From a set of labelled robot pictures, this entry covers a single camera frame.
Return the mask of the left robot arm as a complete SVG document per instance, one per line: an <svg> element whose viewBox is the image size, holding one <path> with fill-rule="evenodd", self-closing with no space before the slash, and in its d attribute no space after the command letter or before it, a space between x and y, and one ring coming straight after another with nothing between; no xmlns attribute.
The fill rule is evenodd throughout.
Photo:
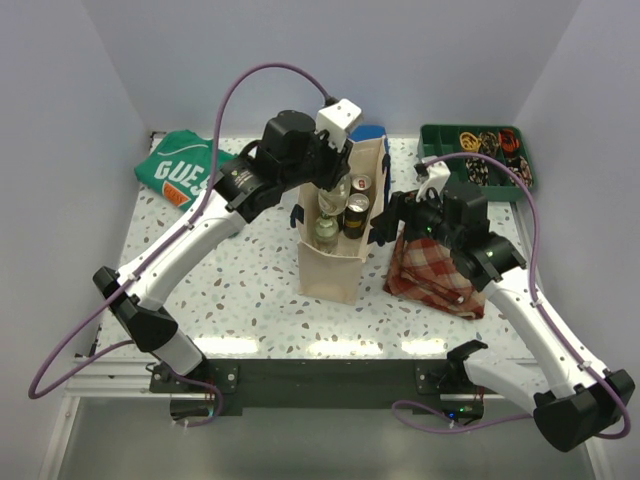
<svg viewBox="0 0 640 480"><path fill-rule="evenodd" d="M348 172L351 131L362 112L340 101L316 117L285 110L271 118L261 139L247 144L216 175L178 222L136 260L100 268L93 281L137 348L172 369L185 392L207 380L204 353L168 314L164 303L177 284L222 241L240 232L282 195L312 183L330 190Z"/></svg>

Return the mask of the beige canvas tote bag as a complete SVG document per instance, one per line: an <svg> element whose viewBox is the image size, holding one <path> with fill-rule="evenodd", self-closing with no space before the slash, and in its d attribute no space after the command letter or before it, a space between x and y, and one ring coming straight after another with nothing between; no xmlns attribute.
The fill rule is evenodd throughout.
<svg viewBox="0 0 640 480"><path fill-rule="evenodd" d="M365 174L372 180L372 204L368 216L372 218L381 214L390 188L388 140L353 142L349 165L353 174ZM300 188L297 203L290 214L290 224L299 234L299 291L317 299L353 305L358 297L366 259L376 244L370 239L371 226L366 225L359 239L348 239L339 234L337 252L327 254L312 244L314 224L319 215L318 189L312 184L305 184Z"/></svg>

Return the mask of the green cap soda bottle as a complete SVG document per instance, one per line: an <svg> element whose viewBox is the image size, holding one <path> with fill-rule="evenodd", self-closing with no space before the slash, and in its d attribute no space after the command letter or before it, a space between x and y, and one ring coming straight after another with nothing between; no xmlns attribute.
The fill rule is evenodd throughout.
<svg viewBox="0 0 640 480"><path fill-rule="evenodd" d="M329 215L337 216L344 212L350 195L351 176L344 175L332 190L318 190L318 205L320 210Z"/></svg>

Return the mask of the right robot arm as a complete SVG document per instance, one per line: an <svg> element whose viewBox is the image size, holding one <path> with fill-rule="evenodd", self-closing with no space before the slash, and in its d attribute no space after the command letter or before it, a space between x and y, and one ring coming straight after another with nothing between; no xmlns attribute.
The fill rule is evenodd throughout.
<svg viewBox="0 0 640 480"><path fill-rule="evenodd" d="M627 421L634 380L623 369L609 369L545 304L532 261L492 232L488 201L477 185L395 192L371 224L386 242L401 235L447 248L456 270L506 317L540 368L534 373L469 341L447 355L452 390L466 393L478 385L502 395L531 415L561 452Z"/></svg>

